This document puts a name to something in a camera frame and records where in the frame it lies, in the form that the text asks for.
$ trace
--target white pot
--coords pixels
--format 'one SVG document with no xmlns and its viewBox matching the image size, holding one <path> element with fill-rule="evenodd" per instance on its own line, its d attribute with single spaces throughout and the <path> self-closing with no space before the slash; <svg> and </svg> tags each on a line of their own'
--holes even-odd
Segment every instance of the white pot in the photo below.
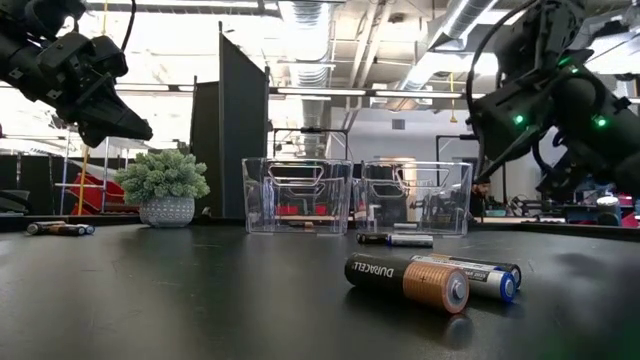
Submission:
<svg viewBox="0 0 640 360">
<path fill-rule="evenodd" d="M 140 206 L 140 220 L 153 227 L 183 227 L 193 220 L 195 210 L 193 198 L 154 198 Z"/>
</svg>

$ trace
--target clear plastic bin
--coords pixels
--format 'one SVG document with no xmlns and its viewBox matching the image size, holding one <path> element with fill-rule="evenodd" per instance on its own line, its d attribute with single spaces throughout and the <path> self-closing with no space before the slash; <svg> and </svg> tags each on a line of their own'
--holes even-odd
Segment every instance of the clear plastic bin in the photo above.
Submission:
<svg viewBox="0 0 640 360">
<path fill-rule="evenodd" d="M 350 161 L 251 158 L 242 168 L 247 232 L 347 232 Z"/>
<path fill-rule="evenodd" d="M 365 163 L 362 179 L 354 185 L 358 230 L 466 235 L 472 172 L 466 163 Z"/>
</svg>

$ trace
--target potted plant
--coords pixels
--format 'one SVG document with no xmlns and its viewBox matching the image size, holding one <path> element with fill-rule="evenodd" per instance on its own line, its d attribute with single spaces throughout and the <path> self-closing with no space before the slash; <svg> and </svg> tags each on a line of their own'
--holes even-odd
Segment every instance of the potted plant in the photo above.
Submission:
<svg viewBox="0 0 640 360">
<path fill-rule="evenodd" d="M 194 199 L 209 193 L 207 170 L 193 155 L 177 150 L 138 154 L 135 164 L 119 170 L 115 180 L 127 204 L 140 206 L 140 220 L 154 227 L 182 227 L 191 222 Z"/>
</svg>

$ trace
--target table surface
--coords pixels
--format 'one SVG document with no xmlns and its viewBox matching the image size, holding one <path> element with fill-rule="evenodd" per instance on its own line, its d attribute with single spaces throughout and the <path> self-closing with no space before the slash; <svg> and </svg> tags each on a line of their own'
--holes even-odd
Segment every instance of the table surface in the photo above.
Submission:
<svg viewBox="0 0 640 360">
<path fill-rule="evenodd" d="M 640 244 L 477 232 L 439 253 L 520 264 L 514 304 L 463 315 L 354 289 L 348 237 L 101 227 L 0 235 L 0 359 L 639 358 Z"/>
</svg>

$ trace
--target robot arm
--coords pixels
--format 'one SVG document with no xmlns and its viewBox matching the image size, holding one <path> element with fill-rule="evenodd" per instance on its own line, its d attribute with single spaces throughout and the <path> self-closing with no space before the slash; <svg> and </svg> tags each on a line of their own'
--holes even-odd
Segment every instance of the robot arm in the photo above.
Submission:
<svg viewBox="0 0 640 360">
<path fill-rule="evenodd" d="M 533 151 L 545 173 L 538 190 L 552 198 L 575 189 L 587 174 L 640 194 L 640 170 L 634 171 L 640 166 L 640 119 L 627 109 L 628 99 L 616 98 L 584 66 L 590 50 L 567 50 L 583 19 L 584 1 L 540 0 L 513 31 L 499 34 L 495 53 L 505 80 L 473 102 L 468 120 L 493 160 L 479 180 Z M 554 145 L 567 147 L 556 167 L 545 164 L 538 150 L 551 127 L 558 129 Z"/>
<path fill-rule="evenodd" d="M 77 32 L 60 38 L 64 20 L 80 19 L 80 0 L 0 0 L 0 80 L 31 101 L 42 101 L 67 123 L 78 124 L 85 144 L 107 136 L 149 140 L 148 123 L 115 92 L 128 72 L 122 51 L 100 36 Z"/>
</svg>

